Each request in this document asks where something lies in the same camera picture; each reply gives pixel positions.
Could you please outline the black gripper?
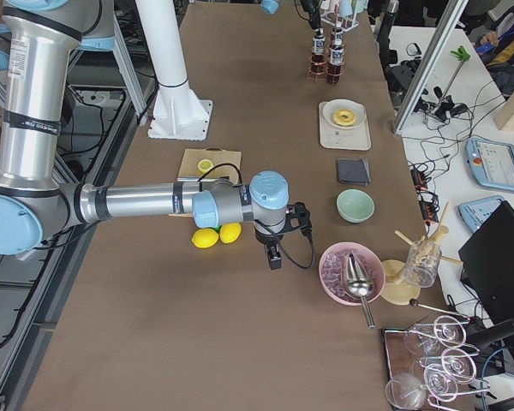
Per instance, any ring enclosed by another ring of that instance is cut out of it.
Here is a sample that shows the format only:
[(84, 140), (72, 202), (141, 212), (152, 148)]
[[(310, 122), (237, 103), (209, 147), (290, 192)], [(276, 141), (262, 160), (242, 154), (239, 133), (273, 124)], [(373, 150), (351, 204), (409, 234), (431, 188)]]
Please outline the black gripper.
[(321, 28), (320, 1), (302, 0), (302, 8), (308, 14), (308, 23), (312, 29)]
[(274, 232), (270, 227), (264, 226), (259, 220), (255, 220), (255, 238), (263, 244), (266, 259), (271, 270), (278, 270), (282, 267), (282, 255), (278, 243), (284, 235), (294, 231), (300, 231), (309, 242), (312, 241), (311, 213), (302, 202), (287, 205), (284, 226), (280, 231)]

